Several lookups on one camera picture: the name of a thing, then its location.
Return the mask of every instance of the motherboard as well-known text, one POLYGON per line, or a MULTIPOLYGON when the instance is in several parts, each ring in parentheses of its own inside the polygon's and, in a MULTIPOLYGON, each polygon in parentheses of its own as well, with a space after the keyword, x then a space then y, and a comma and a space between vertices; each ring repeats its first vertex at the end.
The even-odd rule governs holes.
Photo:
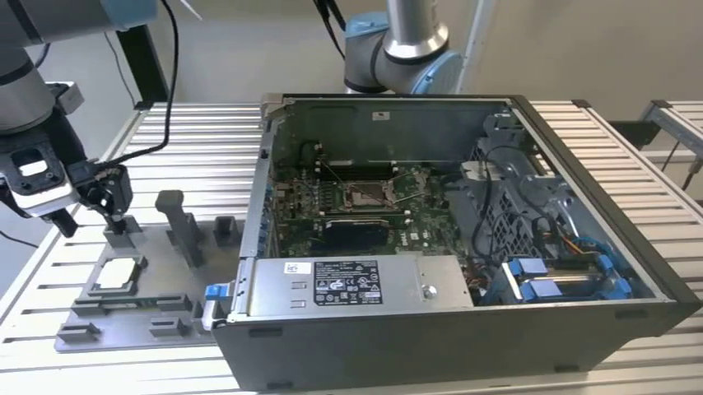
POLYGON ((282 258, 305 256, 466 256, 445 198, 457 174, 427 163, 357 165, 318 160, 279 170, 275 221, 282 258))

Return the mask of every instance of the warning label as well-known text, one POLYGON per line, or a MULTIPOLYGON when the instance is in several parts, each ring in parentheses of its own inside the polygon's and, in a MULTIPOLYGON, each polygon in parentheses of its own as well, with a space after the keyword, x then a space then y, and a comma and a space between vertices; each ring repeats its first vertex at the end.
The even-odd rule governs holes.
POLYGON ((382 304, 378 261, 315 262, 315 303, 319 306, 382 304))

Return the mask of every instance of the open computer chassis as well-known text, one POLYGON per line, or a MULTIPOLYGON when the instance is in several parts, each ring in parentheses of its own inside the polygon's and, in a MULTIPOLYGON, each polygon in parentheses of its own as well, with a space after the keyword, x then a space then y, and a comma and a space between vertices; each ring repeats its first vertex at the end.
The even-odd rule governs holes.
POLYGON ((522 96, 273 96, 230 289, 247 390, 585 371, 701 306, 522 96))

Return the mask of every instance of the aluminum extrusion table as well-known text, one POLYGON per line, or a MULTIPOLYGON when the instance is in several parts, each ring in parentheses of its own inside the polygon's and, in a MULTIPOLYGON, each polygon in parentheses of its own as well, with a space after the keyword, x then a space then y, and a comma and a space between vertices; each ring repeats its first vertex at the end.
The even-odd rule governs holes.
MULTIPOLYGON (((646 238, 703 298, 703 211, 590 108, 533 102, 646 238)), ((165 105, 134 114, 106 158, 159 143, 165 105)), ((183 189, 198 219, 245 219, 259 150, 259 106, 177 105, 171 145, 129 162, 130 213, 166 223, 159 190, 183 189)), ((0 301, 0 392, 243 393, 218 346, 58 354, 54 335, 104 246, 103 219, 74 208, 82 225, 67 240, 52 230, 0 301)), ((673 394, 703 392, 703 311, 666 336, 630 342, 582 374, 486 379, 325 394, 673 394)))

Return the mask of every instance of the white sticker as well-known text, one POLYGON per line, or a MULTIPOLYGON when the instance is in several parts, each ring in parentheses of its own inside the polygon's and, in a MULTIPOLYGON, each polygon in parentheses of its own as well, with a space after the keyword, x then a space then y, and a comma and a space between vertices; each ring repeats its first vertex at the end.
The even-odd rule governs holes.
POLYGON ((283 268, 286 274, 310 274, 313 272, 311 262, 287 262, 283 268))
POLYGON ((374 121, 389 121, 391 119, 391 113, 389 111, 378 111, 371 113, 371 119, 374 121))

